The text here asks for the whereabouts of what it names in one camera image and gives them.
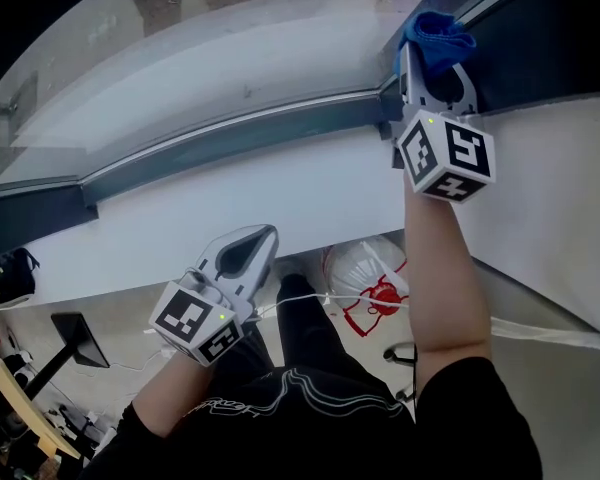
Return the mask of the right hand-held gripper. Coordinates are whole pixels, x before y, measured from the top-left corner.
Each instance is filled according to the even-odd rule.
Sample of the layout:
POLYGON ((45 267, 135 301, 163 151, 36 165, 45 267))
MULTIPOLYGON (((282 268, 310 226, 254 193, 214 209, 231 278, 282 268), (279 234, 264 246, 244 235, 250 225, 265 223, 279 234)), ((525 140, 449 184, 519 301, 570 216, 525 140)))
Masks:
MULTIPOLYGON (((472 199, 495 182, 493 136, 449 112, 414 106, 430 101, 416 44, 403 45, 398 65, 400 93, 407 104, 401 121, 391 125, 392 167, 404 172, 416 194, 455 203, 472 199)), ((476 90, 463 66, 451 70, 446 101, 476 105, 476 90)))

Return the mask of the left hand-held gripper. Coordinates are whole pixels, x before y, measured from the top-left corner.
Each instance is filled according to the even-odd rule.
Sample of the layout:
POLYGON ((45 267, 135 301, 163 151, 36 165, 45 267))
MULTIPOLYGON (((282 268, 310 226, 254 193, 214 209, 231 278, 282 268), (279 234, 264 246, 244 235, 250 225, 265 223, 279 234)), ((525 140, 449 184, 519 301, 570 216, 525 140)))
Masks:
POLYGON ((244 337, 254 295, 264 285, 278 246, 278 231, 269 224, 214 239, 197 267, 166 285, 149 325, 200 365, 212 365, 244 337))

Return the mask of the blue cloth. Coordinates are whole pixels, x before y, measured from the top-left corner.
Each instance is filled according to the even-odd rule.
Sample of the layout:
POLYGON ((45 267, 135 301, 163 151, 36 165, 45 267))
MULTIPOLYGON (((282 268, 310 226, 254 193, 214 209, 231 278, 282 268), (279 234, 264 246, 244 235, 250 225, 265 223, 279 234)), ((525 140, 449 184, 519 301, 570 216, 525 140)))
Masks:
POLYGON ((431 79, 467 60, 477 48, 475 38, 453 15, 436 11, 419 12, 403 28, 393 64, 396 75, 400 74, 400 51, 408 42, 419 47, 423 71, 431 79))

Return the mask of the clear window glass pane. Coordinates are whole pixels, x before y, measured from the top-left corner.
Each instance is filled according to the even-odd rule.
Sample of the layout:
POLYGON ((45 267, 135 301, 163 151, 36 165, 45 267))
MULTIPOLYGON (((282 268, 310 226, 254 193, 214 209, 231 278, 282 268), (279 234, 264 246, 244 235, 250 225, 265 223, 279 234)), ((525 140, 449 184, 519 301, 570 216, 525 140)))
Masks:
POLYGON ((79 0, 0 76, 0 184, 84 178, 215 121, 374 89, 412 12, 478 1, 79 0))

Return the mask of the person's right forearm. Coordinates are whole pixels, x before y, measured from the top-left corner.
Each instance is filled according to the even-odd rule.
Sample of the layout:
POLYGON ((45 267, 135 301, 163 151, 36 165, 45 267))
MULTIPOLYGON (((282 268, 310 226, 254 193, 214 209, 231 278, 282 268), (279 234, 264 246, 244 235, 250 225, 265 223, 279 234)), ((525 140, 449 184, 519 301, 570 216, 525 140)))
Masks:
POLYGON ((404 179, 409 319, 419 394, 447 366, 491 357, 491 318, 451 205, 414 192, 404 179))

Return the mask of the person's left forearm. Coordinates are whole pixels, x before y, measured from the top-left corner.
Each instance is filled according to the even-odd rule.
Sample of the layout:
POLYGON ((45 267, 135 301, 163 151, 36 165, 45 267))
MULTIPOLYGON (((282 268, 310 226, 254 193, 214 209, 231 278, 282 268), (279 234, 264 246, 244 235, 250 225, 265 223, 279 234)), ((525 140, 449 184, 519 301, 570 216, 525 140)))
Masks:
POLYGON ((212 367, 176 352, 133 399, 139 420, 154 435, 168 436, 186 414, 206 399, 213 373, 212 367))

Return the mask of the grey sneaker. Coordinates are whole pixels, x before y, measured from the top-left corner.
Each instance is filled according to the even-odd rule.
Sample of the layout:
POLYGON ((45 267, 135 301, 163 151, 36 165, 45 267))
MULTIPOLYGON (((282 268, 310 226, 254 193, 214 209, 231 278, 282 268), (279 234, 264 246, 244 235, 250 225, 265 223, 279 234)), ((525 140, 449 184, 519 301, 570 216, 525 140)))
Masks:
POLYGON ((277 259, 274 263, 273 272, 281 288, 294 280, 306 280, 306 272, 302 261, 293 256, 277 259))

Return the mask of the white windowsill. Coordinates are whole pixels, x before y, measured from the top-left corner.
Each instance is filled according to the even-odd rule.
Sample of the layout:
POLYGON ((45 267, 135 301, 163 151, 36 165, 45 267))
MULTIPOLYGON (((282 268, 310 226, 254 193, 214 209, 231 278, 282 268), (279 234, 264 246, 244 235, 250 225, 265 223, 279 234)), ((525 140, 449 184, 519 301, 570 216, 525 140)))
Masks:
MULTIPOLYGON (((600 330, 600 97, 489 114, 496 182, 455 211, 472 255, 600 330)), ((109 199, 37 240, 38 306, 163 283, 214 238, 272 224, 286 256, 399 230, 391 147, 360 128, 196 169, 109 199)))

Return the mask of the person's black trousers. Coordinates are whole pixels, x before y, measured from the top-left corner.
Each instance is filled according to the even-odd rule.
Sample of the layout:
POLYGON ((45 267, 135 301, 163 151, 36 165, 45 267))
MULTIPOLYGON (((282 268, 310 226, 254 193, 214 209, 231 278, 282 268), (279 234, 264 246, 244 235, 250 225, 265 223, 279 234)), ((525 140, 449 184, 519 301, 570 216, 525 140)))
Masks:
MULTIPOLYGON (((327 374, 338 384, 351 381, 372 394, 392 397, 384 382, 372 376, 344 349, 308 280, 294 280, 277 295, 278 329, 284 365, 327 374)), ((273 362, 254 323, 245 336, 215 364, 209 392, 223 394, 272 373, 273 362)))

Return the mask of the clear bag with red print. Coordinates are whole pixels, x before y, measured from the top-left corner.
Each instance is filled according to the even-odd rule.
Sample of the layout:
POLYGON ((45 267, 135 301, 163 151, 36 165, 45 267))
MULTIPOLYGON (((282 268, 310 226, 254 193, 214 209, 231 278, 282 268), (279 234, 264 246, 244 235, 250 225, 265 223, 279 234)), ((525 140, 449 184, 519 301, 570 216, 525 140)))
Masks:
POLYGON ((408 307, 409 287, 402 277, 406 266, 404 252, 381 235, 333 245, 322 254, 329 297, 361 337, 408 307))

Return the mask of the person's black printed t-shirt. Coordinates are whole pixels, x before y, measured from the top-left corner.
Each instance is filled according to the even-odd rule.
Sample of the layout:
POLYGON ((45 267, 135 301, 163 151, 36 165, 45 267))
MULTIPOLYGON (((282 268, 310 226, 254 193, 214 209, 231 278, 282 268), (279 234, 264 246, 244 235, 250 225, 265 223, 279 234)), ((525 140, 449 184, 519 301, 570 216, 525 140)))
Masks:
POLYGON ((542 480, 529 425, 493 364, 439 371, 414 410, 310 368, 221 391, 160 438, 127 409, 79 480, 542 480))

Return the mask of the green and black backpack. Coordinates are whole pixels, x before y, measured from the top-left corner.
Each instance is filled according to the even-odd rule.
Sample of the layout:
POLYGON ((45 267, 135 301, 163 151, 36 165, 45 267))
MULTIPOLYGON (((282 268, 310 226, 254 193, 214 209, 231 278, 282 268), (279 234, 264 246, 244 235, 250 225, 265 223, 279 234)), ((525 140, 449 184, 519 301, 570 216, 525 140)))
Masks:
POLYGON ((0 255, 0 309, 28 300, 36 289, 38 260, 25 248, 0 255))

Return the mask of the black table pedestal base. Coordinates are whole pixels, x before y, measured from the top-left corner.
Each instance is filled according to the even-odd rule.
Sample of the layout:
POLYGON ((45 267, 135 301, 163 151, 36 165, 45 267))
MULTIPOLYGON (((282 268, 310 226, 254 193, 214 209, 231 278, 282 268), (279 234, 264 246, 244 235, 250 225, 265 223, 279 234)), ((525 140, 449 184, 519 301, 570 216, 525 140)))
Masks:
POLYGON ((81 313, 54 313, 51 315, 51 320, 64 346, 24 389, 30 400, 36 398, 69 359, 83 366, 103 369, 110 367, 81 313))

